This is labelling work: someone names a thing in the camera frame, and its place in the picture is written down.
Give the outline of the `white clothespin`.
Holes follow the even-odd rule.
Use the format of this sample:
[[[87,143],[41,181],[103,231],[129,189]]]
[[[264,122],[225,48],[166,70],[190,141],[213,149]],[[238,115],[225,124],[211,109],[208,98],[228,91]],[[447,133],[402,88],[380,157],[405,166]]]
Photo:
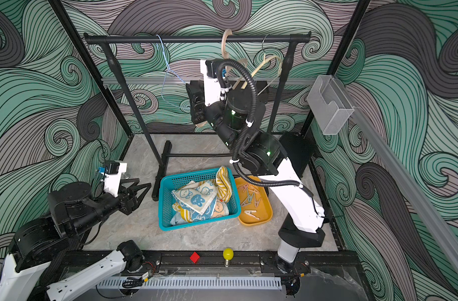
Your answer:
[[[260,220],[260,218],[255,215],[257,210],[245,210],[244,213],[253,219]]]

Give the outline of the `blue rabbit print towel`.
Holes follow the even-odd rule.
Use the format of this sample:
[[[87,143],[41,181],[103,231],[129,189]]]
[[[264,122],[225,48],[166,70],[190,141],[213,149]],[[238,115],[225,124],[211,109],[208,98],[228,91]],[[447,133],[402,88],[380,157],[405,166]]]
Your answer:
[[[182,188],[172,190],[172,205],[175,215],[171,225],[205,221],[212,217],[217,201],[218,187],[214,179],[200,182],[190,181]]]

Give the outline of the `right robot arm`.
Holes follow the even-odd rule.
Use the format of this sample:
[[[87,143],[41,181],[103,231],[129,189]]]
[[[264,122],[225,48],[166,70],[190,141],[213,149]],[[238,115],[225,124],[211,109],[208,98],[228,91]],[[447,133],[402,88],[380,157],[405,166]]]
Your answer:
[[[279,230],[279,264],[293,265],[303,248],[319,247],[324,209],[300,180],[287,150],[261,123],[268,102],[268,84],[258,83],[244,64],[232,59],[200,61],[202,80],[186,84],[194,124],[207,123],[230,150],[240,178],[270,189],[288,215]]]

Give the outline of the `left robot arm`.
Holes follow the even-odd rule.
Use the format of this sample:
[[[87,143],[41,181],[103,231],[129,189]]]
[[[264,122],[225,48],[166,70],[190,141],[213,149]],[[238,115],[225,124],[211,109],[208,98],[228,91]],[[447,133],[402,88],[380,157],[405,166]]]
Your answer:
[[[144,255],[129,240],[65,280],[38,285],[43,272],[72,242],[79,242],[117,211],[125,215],[136,211],[151,186],[128,179],[116,186],[115,194],[103,193],[98,198],[85,182],[66,184],[51,192],[49,212],[23,225],[10,242],[0,273],[0,300],[75,300],[106,278],[123,271],[141,271]]]

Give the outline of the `yellow striped towel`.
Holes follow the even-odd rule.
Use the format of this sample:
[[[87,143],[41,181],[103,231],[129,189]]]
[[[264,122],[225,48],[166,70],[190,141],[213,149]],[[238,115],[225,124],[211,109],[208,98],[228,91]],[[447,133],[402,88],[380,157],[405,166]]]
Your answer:
[[[226,167],[221,167],[218,170],[216,178],[214,178],[214,183],[218,187],[218,199],[216,201],[215,210],[210,219],[229,215],[228,202],[233,194],[228,169]]]

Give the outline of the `light blue wire hanger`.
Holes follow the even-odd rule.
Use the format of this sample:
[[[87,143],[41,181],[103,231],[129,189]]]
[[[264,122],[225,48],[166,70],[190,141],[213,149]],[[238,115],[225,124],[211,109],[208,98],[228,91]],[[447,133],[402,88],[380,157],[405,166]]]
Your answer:
[[[164,88],[165,88],[167,76],[168,76],[169,73],[171,75],[174,75],[184,85],[186,85],[186,81],[183,80],[175,71],[172,71],[172,69],[170,67],[170,64],[169,64],[169,60],[167,59],[165,43],[162,40],[160,35],[156,34],[156,37],[159,40],[160,49],[161,49],[162,56],[163,56],[163,59],[164,59],[164,63],[165,63],[165,66],[166,66],[164,78],[163,78],[163,81],[162,81],[162,88],[161,88],[161,97],[162,97],[163,100],[166,100],[165,97],[164,97]]]

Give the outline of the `orange clothespin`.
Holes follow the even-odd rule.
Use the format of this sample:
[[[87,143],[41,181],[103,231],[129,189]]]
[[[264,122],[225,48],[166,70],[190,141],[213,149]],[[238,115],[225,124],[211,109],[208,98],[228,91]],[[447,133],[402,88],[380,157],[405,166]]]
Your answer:
[[[243,192],[246,192],[247,195],[251,195],[251,194],[259,195],[260,194],[259,189],[256,186],[251,185],[251,184],[244,184],[244,185],[240,186],[239,188]]]

